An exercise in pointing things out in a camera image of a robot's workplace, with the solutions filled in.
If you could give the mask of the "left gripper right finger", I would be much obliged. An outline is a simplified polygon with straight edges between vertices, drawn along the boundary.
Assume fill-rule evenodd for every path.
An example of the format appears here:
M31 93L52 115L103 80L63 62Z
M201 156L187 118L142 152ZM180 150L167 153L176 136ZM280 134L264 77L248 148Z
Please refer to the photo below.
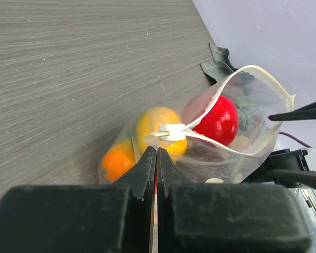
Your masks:
M156 160L159 252L307 252L294 195L270 184L194 183L167 151Z

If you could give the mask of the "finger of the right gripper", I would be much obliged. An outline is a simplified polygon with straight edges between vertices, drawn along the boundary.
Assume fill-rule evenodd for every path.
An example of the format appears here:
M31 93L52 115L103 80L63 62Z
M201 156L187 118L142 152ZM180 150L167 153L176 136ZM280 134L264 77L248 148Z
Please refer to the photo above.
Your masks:
M316 171L274 169L270 176L285 182L298 182L316 190Z
M270 121L316 120L316 101L291 112L269 115Z

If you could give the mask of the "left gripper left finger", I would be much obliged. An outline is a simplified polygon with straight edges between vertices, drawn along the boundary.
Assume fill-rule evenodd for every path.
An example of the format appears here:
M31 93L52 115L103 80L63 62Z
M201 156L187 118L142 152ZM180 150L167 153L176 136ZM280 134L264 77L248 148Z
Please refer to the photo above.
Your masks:
M113 184L17 186L0 200L0 252L151 252L156 150Z

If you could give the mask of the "orange tangerine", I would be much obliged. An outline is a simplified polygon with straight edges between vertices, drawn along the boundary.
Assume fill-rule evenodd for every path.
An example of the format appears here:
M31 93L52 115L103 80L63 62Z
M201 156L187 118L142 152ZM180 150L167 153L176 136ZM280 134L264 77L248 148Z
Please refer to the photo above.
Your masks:
M113 183L135 165L135 156L130 139L112 145L102 159L101 172Z

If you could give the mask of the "clear zip top bag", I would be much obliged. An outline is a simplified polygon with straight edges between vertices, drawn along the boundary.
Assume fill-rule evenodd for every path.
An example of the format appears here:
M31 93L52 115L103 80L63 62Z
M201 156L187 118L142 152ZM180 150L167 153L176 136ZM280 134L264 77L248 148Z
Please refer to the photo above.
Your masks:
M100 183L128 172L147 147L167 151L193 182L240 183L274 150L294 96L259 66L244 66L206 90L143 110L130 119L98 169Z

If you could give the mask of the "red apple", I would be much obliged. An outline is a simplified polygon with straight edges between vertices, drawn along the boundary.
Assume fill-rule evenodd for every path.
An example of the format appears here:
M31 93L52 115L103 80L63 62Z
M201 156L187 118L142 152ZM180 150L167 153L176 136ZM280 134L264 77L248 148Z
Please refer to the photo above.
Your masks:
M207 95L193 97L182 112L184 124L189 124L201 116L211 101L212 97ZM192 130L228 146L237 136L238 128L239 113L236 106L231 100L220 95L214 107Z

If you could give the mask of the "yellow lemon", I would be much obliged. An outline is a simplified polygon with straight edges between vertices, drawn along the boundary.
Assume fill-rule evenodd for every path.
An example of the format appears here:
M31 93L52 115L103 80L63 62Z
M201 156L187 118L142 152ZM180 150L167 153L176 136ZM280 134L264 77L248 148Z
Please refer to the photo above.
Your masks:
M136 156L139 158L147 148L143 137L159 130L160 125L182 123L181 117L167 107L154 107L144 111L134 122L132 127L132 139L136 147ZM165 149L172 161L176 161L187 150L187 139L169 144Z

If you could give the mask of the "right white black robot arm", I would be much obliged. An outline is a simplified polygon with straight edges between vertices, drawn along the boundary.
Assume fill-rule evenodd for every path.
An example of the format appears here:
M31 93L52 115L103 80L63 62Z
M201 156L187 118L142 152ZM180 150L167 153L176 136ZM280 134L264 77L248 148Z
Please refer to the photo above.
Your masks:
M268 116L271 121L316 120L316 102L292 112ZM244 183L274 182L286 188L302 185L316 190L316 149L273 151L262 165L251 173Z

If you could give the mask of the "grey cloth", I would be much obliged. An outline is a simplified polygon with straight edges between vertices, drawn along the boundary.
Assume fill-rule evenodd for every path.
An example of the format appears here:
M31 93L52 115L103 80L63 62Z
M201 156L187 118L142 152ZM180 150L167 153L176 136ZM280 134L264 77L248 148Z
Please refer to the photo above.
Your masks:
M213 86L238 69L232 65L230 51L227 48L219 47L214 42L209 42L208 45L212 59L200 63L200 67L209 82L209 86Z

